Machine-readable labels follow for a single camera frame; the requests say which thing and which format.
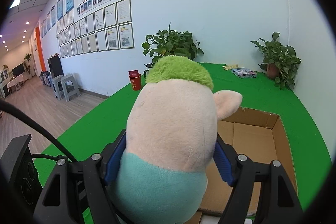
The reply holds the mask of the pig plush toy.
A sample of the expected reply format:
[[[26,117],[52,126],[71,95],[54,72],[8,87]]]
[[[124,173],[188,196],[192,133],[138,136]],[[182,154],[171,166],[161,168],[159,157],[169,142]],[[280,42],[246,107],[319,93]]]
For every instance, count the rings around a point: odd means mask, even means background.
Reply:
[[[126,147],[109,186],[116,208],[134,223],[185,223],[207,189],[218,121],[235,113],[242,95],[213,93],[200,64],[166,56],[146,77],[126,123]]]

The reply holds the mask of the large open cardboard tray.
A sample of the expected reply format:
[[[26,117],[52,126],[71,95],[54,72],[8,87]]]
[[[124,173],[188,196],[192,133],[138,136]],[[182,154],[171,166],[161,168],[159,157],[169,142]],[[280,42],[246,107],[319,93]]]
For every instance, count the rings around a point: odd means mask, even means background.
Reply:
[[[238,154],[244,154],[255,162],[269,164],[278,160],[297,194],[291,149],[279,115],[241,107],[235,114],[218,122],[218,135]],[[232,188],[222,180],[214,160],[207,167],[206,175],[206,193],[189,223],[201,223],[207,215],[217,216],[219,221],[232,192]],[[260,188],[261,183],[256,182],[245,221],[256,215]]]

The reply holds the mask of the grey plastic stool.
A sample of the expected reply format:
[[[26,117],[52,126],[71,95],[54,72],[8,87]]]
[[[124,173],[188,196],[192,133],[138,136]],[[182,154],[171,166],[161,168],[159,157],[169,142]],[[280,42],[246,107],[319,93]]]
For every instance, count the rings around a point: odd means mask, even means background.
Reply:
[[[58,100],[64,97],[65,100],[69,102],[71,96],[81,96],[79,86],[73,74],[56,76],[52,79],[52,87],[54,89],[54,95]]]

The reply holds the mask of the black cabinet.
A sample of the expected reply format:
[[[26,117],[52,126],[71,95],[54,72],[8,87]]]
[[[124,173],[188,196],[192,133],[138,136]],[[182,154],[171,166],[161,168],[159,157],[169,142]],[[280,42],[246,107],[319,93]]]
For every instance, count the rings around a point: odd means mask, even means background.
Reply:
[[[48,64],[49,64],[49,69],[50,69],[52,78],[64,75],[62,64],[61,64],[61,59],[58,54],[53,55],[50,58],[48,58]]]

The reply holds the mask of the red cup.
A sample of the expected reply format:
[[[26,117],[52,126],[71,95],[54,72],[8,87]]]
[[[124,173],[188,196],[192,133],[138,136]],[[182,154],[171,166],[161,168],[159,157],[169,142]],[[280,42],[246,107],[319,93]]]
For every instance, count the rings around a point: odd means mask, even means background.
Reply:
[[[129,71],[129,79],[133,90],[141,90],[141,73],[138,70]]]

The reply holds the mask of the right potted green plant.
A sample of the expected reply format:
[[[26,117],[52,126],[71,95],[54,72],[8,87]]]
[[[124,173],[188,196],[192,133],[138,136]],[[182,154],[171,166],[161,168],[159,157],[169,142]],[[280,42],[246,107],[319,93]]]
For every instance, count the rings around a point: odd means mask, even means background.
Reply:
[[[297,57],[292,46],[281,44],[279,38],[280,33],[274,32],[271,40],[259,38],[251,40],[251,43],[263,56],[262,63],[259,64],[260,69],[274,81],[274,85],[280,89],[293,90],[301,59]]]

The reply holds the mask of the potted green plant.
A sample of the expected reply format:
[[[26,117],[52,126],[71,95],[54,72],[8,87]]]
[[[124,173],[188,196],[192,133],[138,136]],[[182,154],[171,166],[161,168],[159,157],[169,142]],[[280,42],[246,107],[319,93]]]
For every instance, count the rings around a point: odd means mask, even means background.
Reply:
[[[274,81],[274,85],[280,89],[293,90],[301,59],[297,57],[292,46],[281,44],[279,38],[280,33],[274,32],[271,40],[259,38],[251,40],[251,43],[263,56],[262,63],[259,64],[260,69]]]
[[[199,44],[191,32],[173,30],[169,25],[167,30],[159,30],[155,34],[145,36],[142,43],[143,55],[151,58],[151,63],[145,66],[152,68],[159,59],[171,55],[195,60],[196,57],[204,55]]]

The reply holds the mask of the left potted green plant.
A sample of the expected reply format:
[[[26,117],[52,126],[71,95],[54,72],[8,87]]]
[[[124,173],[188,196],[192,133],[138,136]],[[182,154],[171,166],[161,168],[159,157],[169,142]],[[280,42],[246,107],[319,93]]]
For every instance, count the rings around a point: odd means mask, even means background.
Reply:
[[[204,55],[199,44],[191,32],[173,30],[169,25],[167,30],[159,30],[155,34],[145,36],[142,43],[143,55],[151,58],[151,63],[145,66],[152,68],[159,59],[171,55],[195,60],[196,57]]]

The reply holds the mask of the framed certificates on wall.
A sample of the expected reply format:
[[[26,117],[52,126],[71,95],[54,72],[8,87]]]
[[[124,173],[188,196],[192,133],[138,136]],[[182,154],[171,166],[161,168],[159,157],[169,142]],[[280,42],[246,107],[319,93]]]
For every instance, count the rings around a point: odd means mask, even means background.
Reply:
[[[131,0],[110,2],[74,21],[71,13],[56,23],[59,57],[135,48]]]

